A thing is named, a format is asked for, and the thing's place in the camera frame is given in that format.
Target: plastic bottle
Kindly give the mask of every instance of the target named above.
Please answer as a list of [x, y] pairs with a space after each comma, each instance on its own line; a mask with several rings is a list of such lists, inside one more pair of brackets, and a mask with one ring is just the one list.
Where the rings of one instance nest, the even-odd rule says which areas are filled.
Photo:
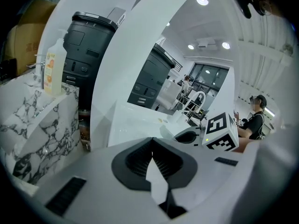
[[63, 38], [67, 31], [62, 29], [59, 31], [62, 32], [62, 38], [59, 38], [55, 45], [48, 49], [44, 69], [44, 90], [52, 96], [61, 93], [62, 73], [67, 53], [63, 46]]

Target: bottle label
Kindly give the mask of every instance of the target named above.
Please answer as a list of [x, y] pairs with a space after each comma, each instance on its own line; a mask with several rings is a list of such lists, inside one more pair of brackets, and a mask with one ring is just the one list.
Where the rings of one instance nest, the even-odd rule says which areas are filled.
[[48, 53], [46, 57], [46, 65], [44, 71], [43, 87], [48, 93], [52, 93], [52, 70], [54, 67], [55, 54]]

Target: marble pattern surface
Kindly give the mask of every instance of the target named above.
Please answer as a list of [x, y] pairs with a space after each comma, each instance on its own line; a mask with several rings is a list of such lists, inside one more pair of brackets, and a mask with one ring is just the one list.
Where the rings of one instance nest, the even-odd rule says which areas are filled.
[[65, 157], [81, 146], [79, 88], [63, 83], [63, 93], [52, 97], [40, 88], [34, 74], [17, 79], [9, 82], [15, 82], [9, 89], [15, 86], [18, 90], [21, 85], [22, 94], [12, 94], [23, 98], [18, 98], [21, 102], [11, 114], [1, 116], [0, 158], [14, 176], [37, 184], [59, 171]]

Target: black t-shirt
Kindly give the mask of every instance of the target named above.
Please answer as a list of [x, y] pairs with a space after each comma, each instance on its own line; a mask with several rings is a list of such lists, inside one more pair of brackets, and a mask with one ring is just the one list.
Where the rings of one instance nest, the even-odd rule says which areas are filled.
[[260, 135], [259, 130], [263, 125], [262, 115], [262, 112], [255, 113], [247, 122], [244, 123], [243, 127], [241, 127], [241, 129], [249, 128], [252, 131], [252, 135], [249, 137], [251, 140], [255, 140]]

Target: black and white marker cube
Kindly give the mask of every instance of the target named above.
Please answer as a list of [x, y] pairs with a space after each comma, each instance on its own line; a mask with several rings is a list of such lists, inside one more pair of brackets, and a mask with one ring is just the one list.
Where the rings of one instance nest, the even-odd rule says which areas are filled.
[[208, 120], [202, 146], [222, 151], [239, 147], [237, 126], [228, 112]]

